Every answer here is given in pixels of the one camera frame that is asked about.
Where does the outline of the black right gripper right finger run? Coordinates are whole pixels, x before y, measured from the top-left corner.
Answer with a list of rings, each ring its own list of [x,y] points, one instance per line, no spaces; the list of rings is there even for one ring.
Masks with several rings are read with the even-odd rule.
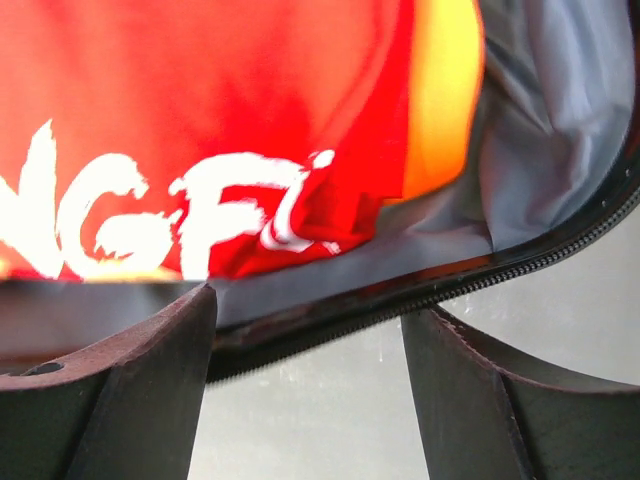
[[[638,386],[543,361],[440,307],[401,325],[430,478],[638,479]]]

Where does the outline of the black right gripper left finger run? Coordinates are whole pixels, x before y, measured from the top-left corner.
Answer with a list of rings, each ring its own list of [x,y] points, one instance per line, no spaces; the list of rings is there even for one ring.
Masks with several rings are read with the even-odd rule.
[[[198,286],[121,333],[2,374],[2,478],[186,478],[216,315],[214,289]]]

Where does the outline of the white black space suitcase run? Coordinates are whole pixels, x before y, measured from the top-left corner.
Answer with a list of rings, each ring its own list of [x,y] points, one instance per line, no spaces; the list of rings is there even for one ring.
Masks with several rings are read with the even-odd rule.
[[[217,298],[214,379],[500,282],[592,242],[638,195],[635,1],[476,1],[484,73],[467,162],[435,192],[384,203],[373,238],[238,278],[107,281],[1,274],[1,355],[27,370]]]

